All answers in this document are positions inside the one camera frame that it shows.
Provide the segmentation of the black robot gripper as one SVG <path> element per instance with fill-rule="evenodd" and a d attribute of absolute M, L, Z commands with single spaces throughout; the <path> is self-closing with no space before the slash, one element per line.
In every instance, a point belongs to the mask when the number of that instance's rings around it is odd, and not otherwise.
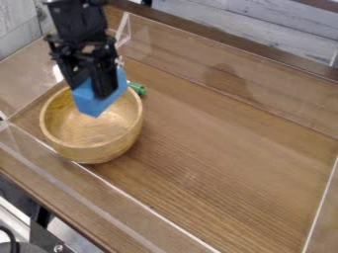
<path fill-rule="evenodd" d="M 118 89 L 115 38 L 107 34 L 109 0 L 45 0 L 57 33 L 46 36 L 51 56 L 67 85 L 75 89 L 90 77 L 94 94 L 106 99 Z"/>

